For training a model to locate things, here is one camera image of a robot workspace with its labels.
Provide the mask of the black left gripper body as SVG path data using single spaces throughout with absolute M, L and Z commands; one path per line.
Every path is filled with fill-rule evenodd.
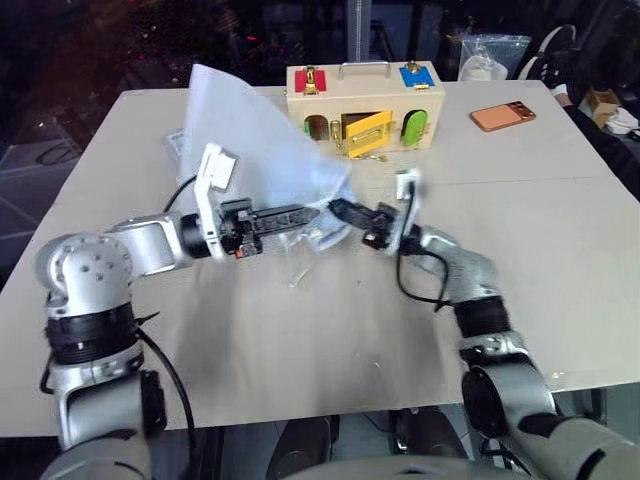
M 219 206 L 219 214 L 220 243 L 227 255 L 243 259 L 263 253 L 250 199 L 225 201 Z

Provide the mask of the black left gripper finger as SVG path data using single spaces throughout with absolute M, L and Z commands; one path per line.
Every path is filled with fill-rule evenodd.
M 252 212 L 257 223 L 309 223 L 320 214 L 316 208 L 287 205 Z
M 277 223 L 275 219 L 258 219 L 255 221 L 255 232 L 258 236 L 272 236 L 305 227 L 308 221 Z

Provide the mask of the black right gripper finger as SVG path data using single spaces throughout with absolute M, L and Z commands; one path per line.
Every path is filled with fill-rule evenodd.
M 377 218 L 375 211 L 341 210 L 334 211 L 333 214 L 339 220 L 363 231 L 373 228 Z
M 336 217 L 370 217 L 373 211 L 359 203 L 337 198 L 328 203 L 328 209 Z

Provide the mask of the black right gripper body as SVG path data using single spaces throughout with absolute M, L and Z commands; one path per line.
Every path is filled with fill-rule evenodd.
M 368 223 L 362 243 L 374 250 L 397 251 L 400 246 L 400 212 L 383 202 L 375 209 L 366 208 L 365 212 Z

